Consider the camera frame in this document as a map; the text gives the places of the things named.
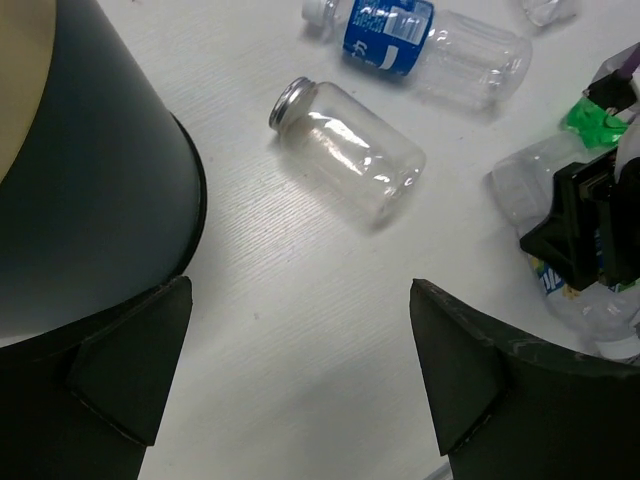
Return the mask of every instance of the clear plastic bottle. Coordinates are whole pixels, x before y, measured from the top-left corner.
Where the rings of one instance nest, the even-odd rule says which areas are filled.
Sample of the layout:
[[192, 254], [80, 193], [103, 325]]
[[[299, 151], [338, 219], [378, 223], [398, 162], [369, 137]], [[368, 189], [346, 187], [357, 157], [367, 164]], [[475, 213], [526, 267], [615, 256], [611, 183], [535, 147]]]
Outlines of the clear plastic bottle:
[[538, 27], [566, 20], [578, 13], [578, 0], [521, 0], [527, 18]]
[[[500, 208], [522, 237], [542, 222], [551, 210], [553, 176], [571, 163], [594, 158], [569, 132], [532, 145], [499, 162], [493, 172], [493, 189]], [[552, 312], [576, 331], [587, 344], [611, 360], [640, 355], [635, 330], [640, 311], [640, 288], [610, 289], [591, 285], [582, 292], [565, 284], [547, 264], [529, 257]]]
[[481, 109], [518, 89], [531, 42], [425, 0], [304, 0], [302, 16], [332, 33], [341, 49], [373, 66], [415, 76], [416, 88]]

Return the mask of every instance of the glass jar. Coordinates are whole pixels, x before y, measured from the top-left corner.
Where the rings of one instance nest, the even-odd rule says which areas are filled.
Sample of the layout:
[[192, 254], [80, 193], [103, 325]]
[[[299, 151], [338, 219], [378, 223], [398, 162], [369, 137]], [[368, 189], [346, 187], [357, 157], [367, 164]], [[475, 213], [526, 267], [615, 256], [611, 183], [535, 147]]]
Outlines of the glass jar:
[[420, 147], [332, 83], [298, 78], [278, 99], [269, 125], [288, 156], [374, 224], [388, 219], [426, 164]]

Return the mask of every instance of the silver lid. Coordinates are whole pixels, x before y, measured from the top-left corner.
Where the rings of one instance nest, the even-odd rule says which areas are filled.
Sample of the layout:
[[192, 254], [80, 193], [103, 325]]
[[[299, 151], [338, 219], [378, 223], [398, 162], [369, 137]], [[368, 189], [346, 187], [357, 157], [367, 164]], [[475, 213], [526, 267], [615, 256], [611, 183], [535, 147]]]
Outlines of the silver lid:
[[273, 107], [273, 110], [271, 110], [271, 115], [269, 116], [269, 126], [277, 131], [289, 107], [300, 98], [300, 95], [302, 95], [302, 93], [304, 93], [314, 85], [315, 83], [309, 80], [307, 77], [300, 77], [291, 82], [291, 84], [285, 89], [285, 91], [282, 92], [282, 95], [280, 95], [280, 98]]

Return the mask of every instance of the white table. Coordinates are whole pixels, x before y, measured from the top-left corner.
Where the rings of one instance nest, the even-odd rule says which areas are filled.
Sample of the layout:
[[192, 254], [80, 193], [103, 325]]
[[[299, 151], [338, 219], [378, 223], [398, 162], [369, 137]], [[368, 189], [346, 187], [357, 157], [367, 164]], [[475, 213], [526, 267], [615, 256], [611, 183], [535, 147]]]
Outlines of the white table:
[[[437, 3], [522, 33], [515, 1]], [[484, 180], [552, 134], [600, 63], [638, 40], [638, 0], [583, 0], [575, 23], [536, 36], [523, 86], [493, 121], [350, 70], [304, 35], [299, 0], [100, 3], [195, 139], [210, 195], [188, 272], [194, 314], [143, 480], [425, 478], [443, 460], [410, 328], [414, 277], [576, 346]], [[386, 231], [354, 229], [331, 192], [283, 168], [267, 119], [299, 75], [338, 83], [426, 151], [419, 191]]]

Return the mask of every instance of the crushed plastic bottle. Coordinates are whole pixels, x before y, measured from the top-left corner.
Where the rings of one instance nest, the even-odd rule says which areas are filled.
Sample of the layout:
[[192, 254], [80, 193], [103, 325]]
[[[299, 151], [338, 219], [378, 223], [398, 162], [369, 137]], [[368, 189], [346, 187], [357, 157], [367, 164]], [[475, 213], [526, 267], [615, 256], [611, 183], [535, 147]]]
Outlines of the crushed plastic bottle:
[[[496, 200], [521, 238], [551, 210], [553, 175], [571, 163], [593, 160], [575, 135], [565, 132], [499, 162], [493, 172]], [[640, 283], [608, 288], [596, 283], [573, 290], [553, 269], [529, 256], [551, 311], [597, 347], [604, 358], [630, 361], [640, 355], [635, 326], [640, 320]]]
[[527, 18], [538, 27], [566, 20], [578, 13], [577, 0], [521, 0]]

